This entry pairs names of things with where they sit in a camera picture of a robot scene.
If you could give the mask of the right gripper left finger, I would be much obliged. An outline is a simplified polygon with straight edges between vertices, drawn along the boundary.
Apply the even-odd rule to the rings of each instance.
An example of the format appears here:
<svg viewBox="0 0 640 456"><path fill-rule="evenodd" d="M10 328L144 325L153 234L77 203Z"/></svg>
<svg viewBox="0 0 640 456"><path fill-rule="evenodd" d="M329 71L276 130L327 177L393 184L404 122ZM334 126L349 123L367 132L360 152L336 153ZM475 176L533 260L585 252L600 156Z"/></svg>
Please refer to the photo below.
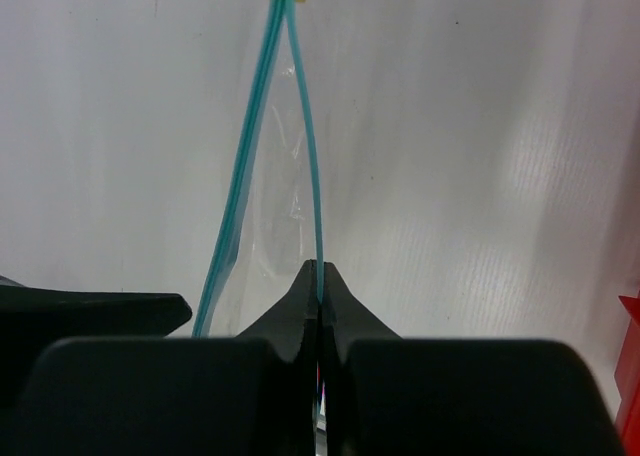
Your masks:
<svg viewBox="0 0 640 456"><path fill-rule="evenodd" d="M1 333L5 455L312 455L316 264L232 337Z"/></svg>

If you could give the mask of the clear zip top bag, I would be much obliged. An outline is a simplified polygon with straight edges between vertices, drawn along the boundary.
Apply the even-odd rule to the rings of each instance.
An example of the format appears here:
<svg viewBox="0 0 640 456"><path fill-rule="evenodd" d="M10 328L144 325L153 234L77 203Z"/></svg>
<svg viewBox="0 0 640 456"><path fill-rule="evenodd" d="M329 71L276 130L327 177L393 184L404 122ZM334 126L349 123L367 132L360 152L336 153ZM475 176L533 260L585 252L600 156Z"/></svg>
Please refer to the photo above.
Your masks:
<svg viewBox="0 0 640 456"><path fill-rule="evenodd" d="M324 260L320 165L296 25L305 0L268 0L228 196L193 336L234 334Z"/></svg>

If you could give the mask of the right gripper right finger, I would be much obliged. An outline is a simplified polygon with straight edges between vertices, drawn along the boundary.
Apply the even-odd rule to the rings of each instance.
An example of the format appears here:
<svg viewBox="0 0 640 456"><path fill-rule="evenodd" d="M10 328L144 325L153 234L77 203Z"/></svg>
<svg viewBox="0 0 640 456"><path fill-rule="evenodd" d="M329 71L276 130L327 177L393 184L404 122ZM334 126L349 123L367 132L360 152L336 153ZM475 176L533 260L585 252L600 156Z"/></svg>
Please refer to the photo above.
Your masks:
<svg viewBox="0 0 640 456"><path fill-rule="evenodd" d="M332 455L620 455L579 355L541 339L403 338L324 269Z"/></svg>

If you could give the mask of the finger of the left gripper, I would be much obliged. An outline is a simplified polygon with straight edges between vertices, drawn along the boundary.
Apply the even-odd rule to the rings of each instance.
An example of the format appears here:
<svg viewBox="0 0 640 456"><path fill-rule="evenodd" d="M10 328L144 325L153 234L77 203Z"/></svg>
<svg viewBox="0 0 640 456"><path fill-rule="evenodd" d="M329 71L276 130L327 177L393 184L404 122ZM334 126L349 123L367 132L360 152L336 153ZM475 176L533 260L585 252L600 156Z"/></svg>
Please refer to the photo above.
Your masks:
<svg viewBox="0 0 640 456"><path fill-rule="evenodd" d="M175 293L59 291L1 279L1 333L7 335L166 336L191 316Z"/></svg>

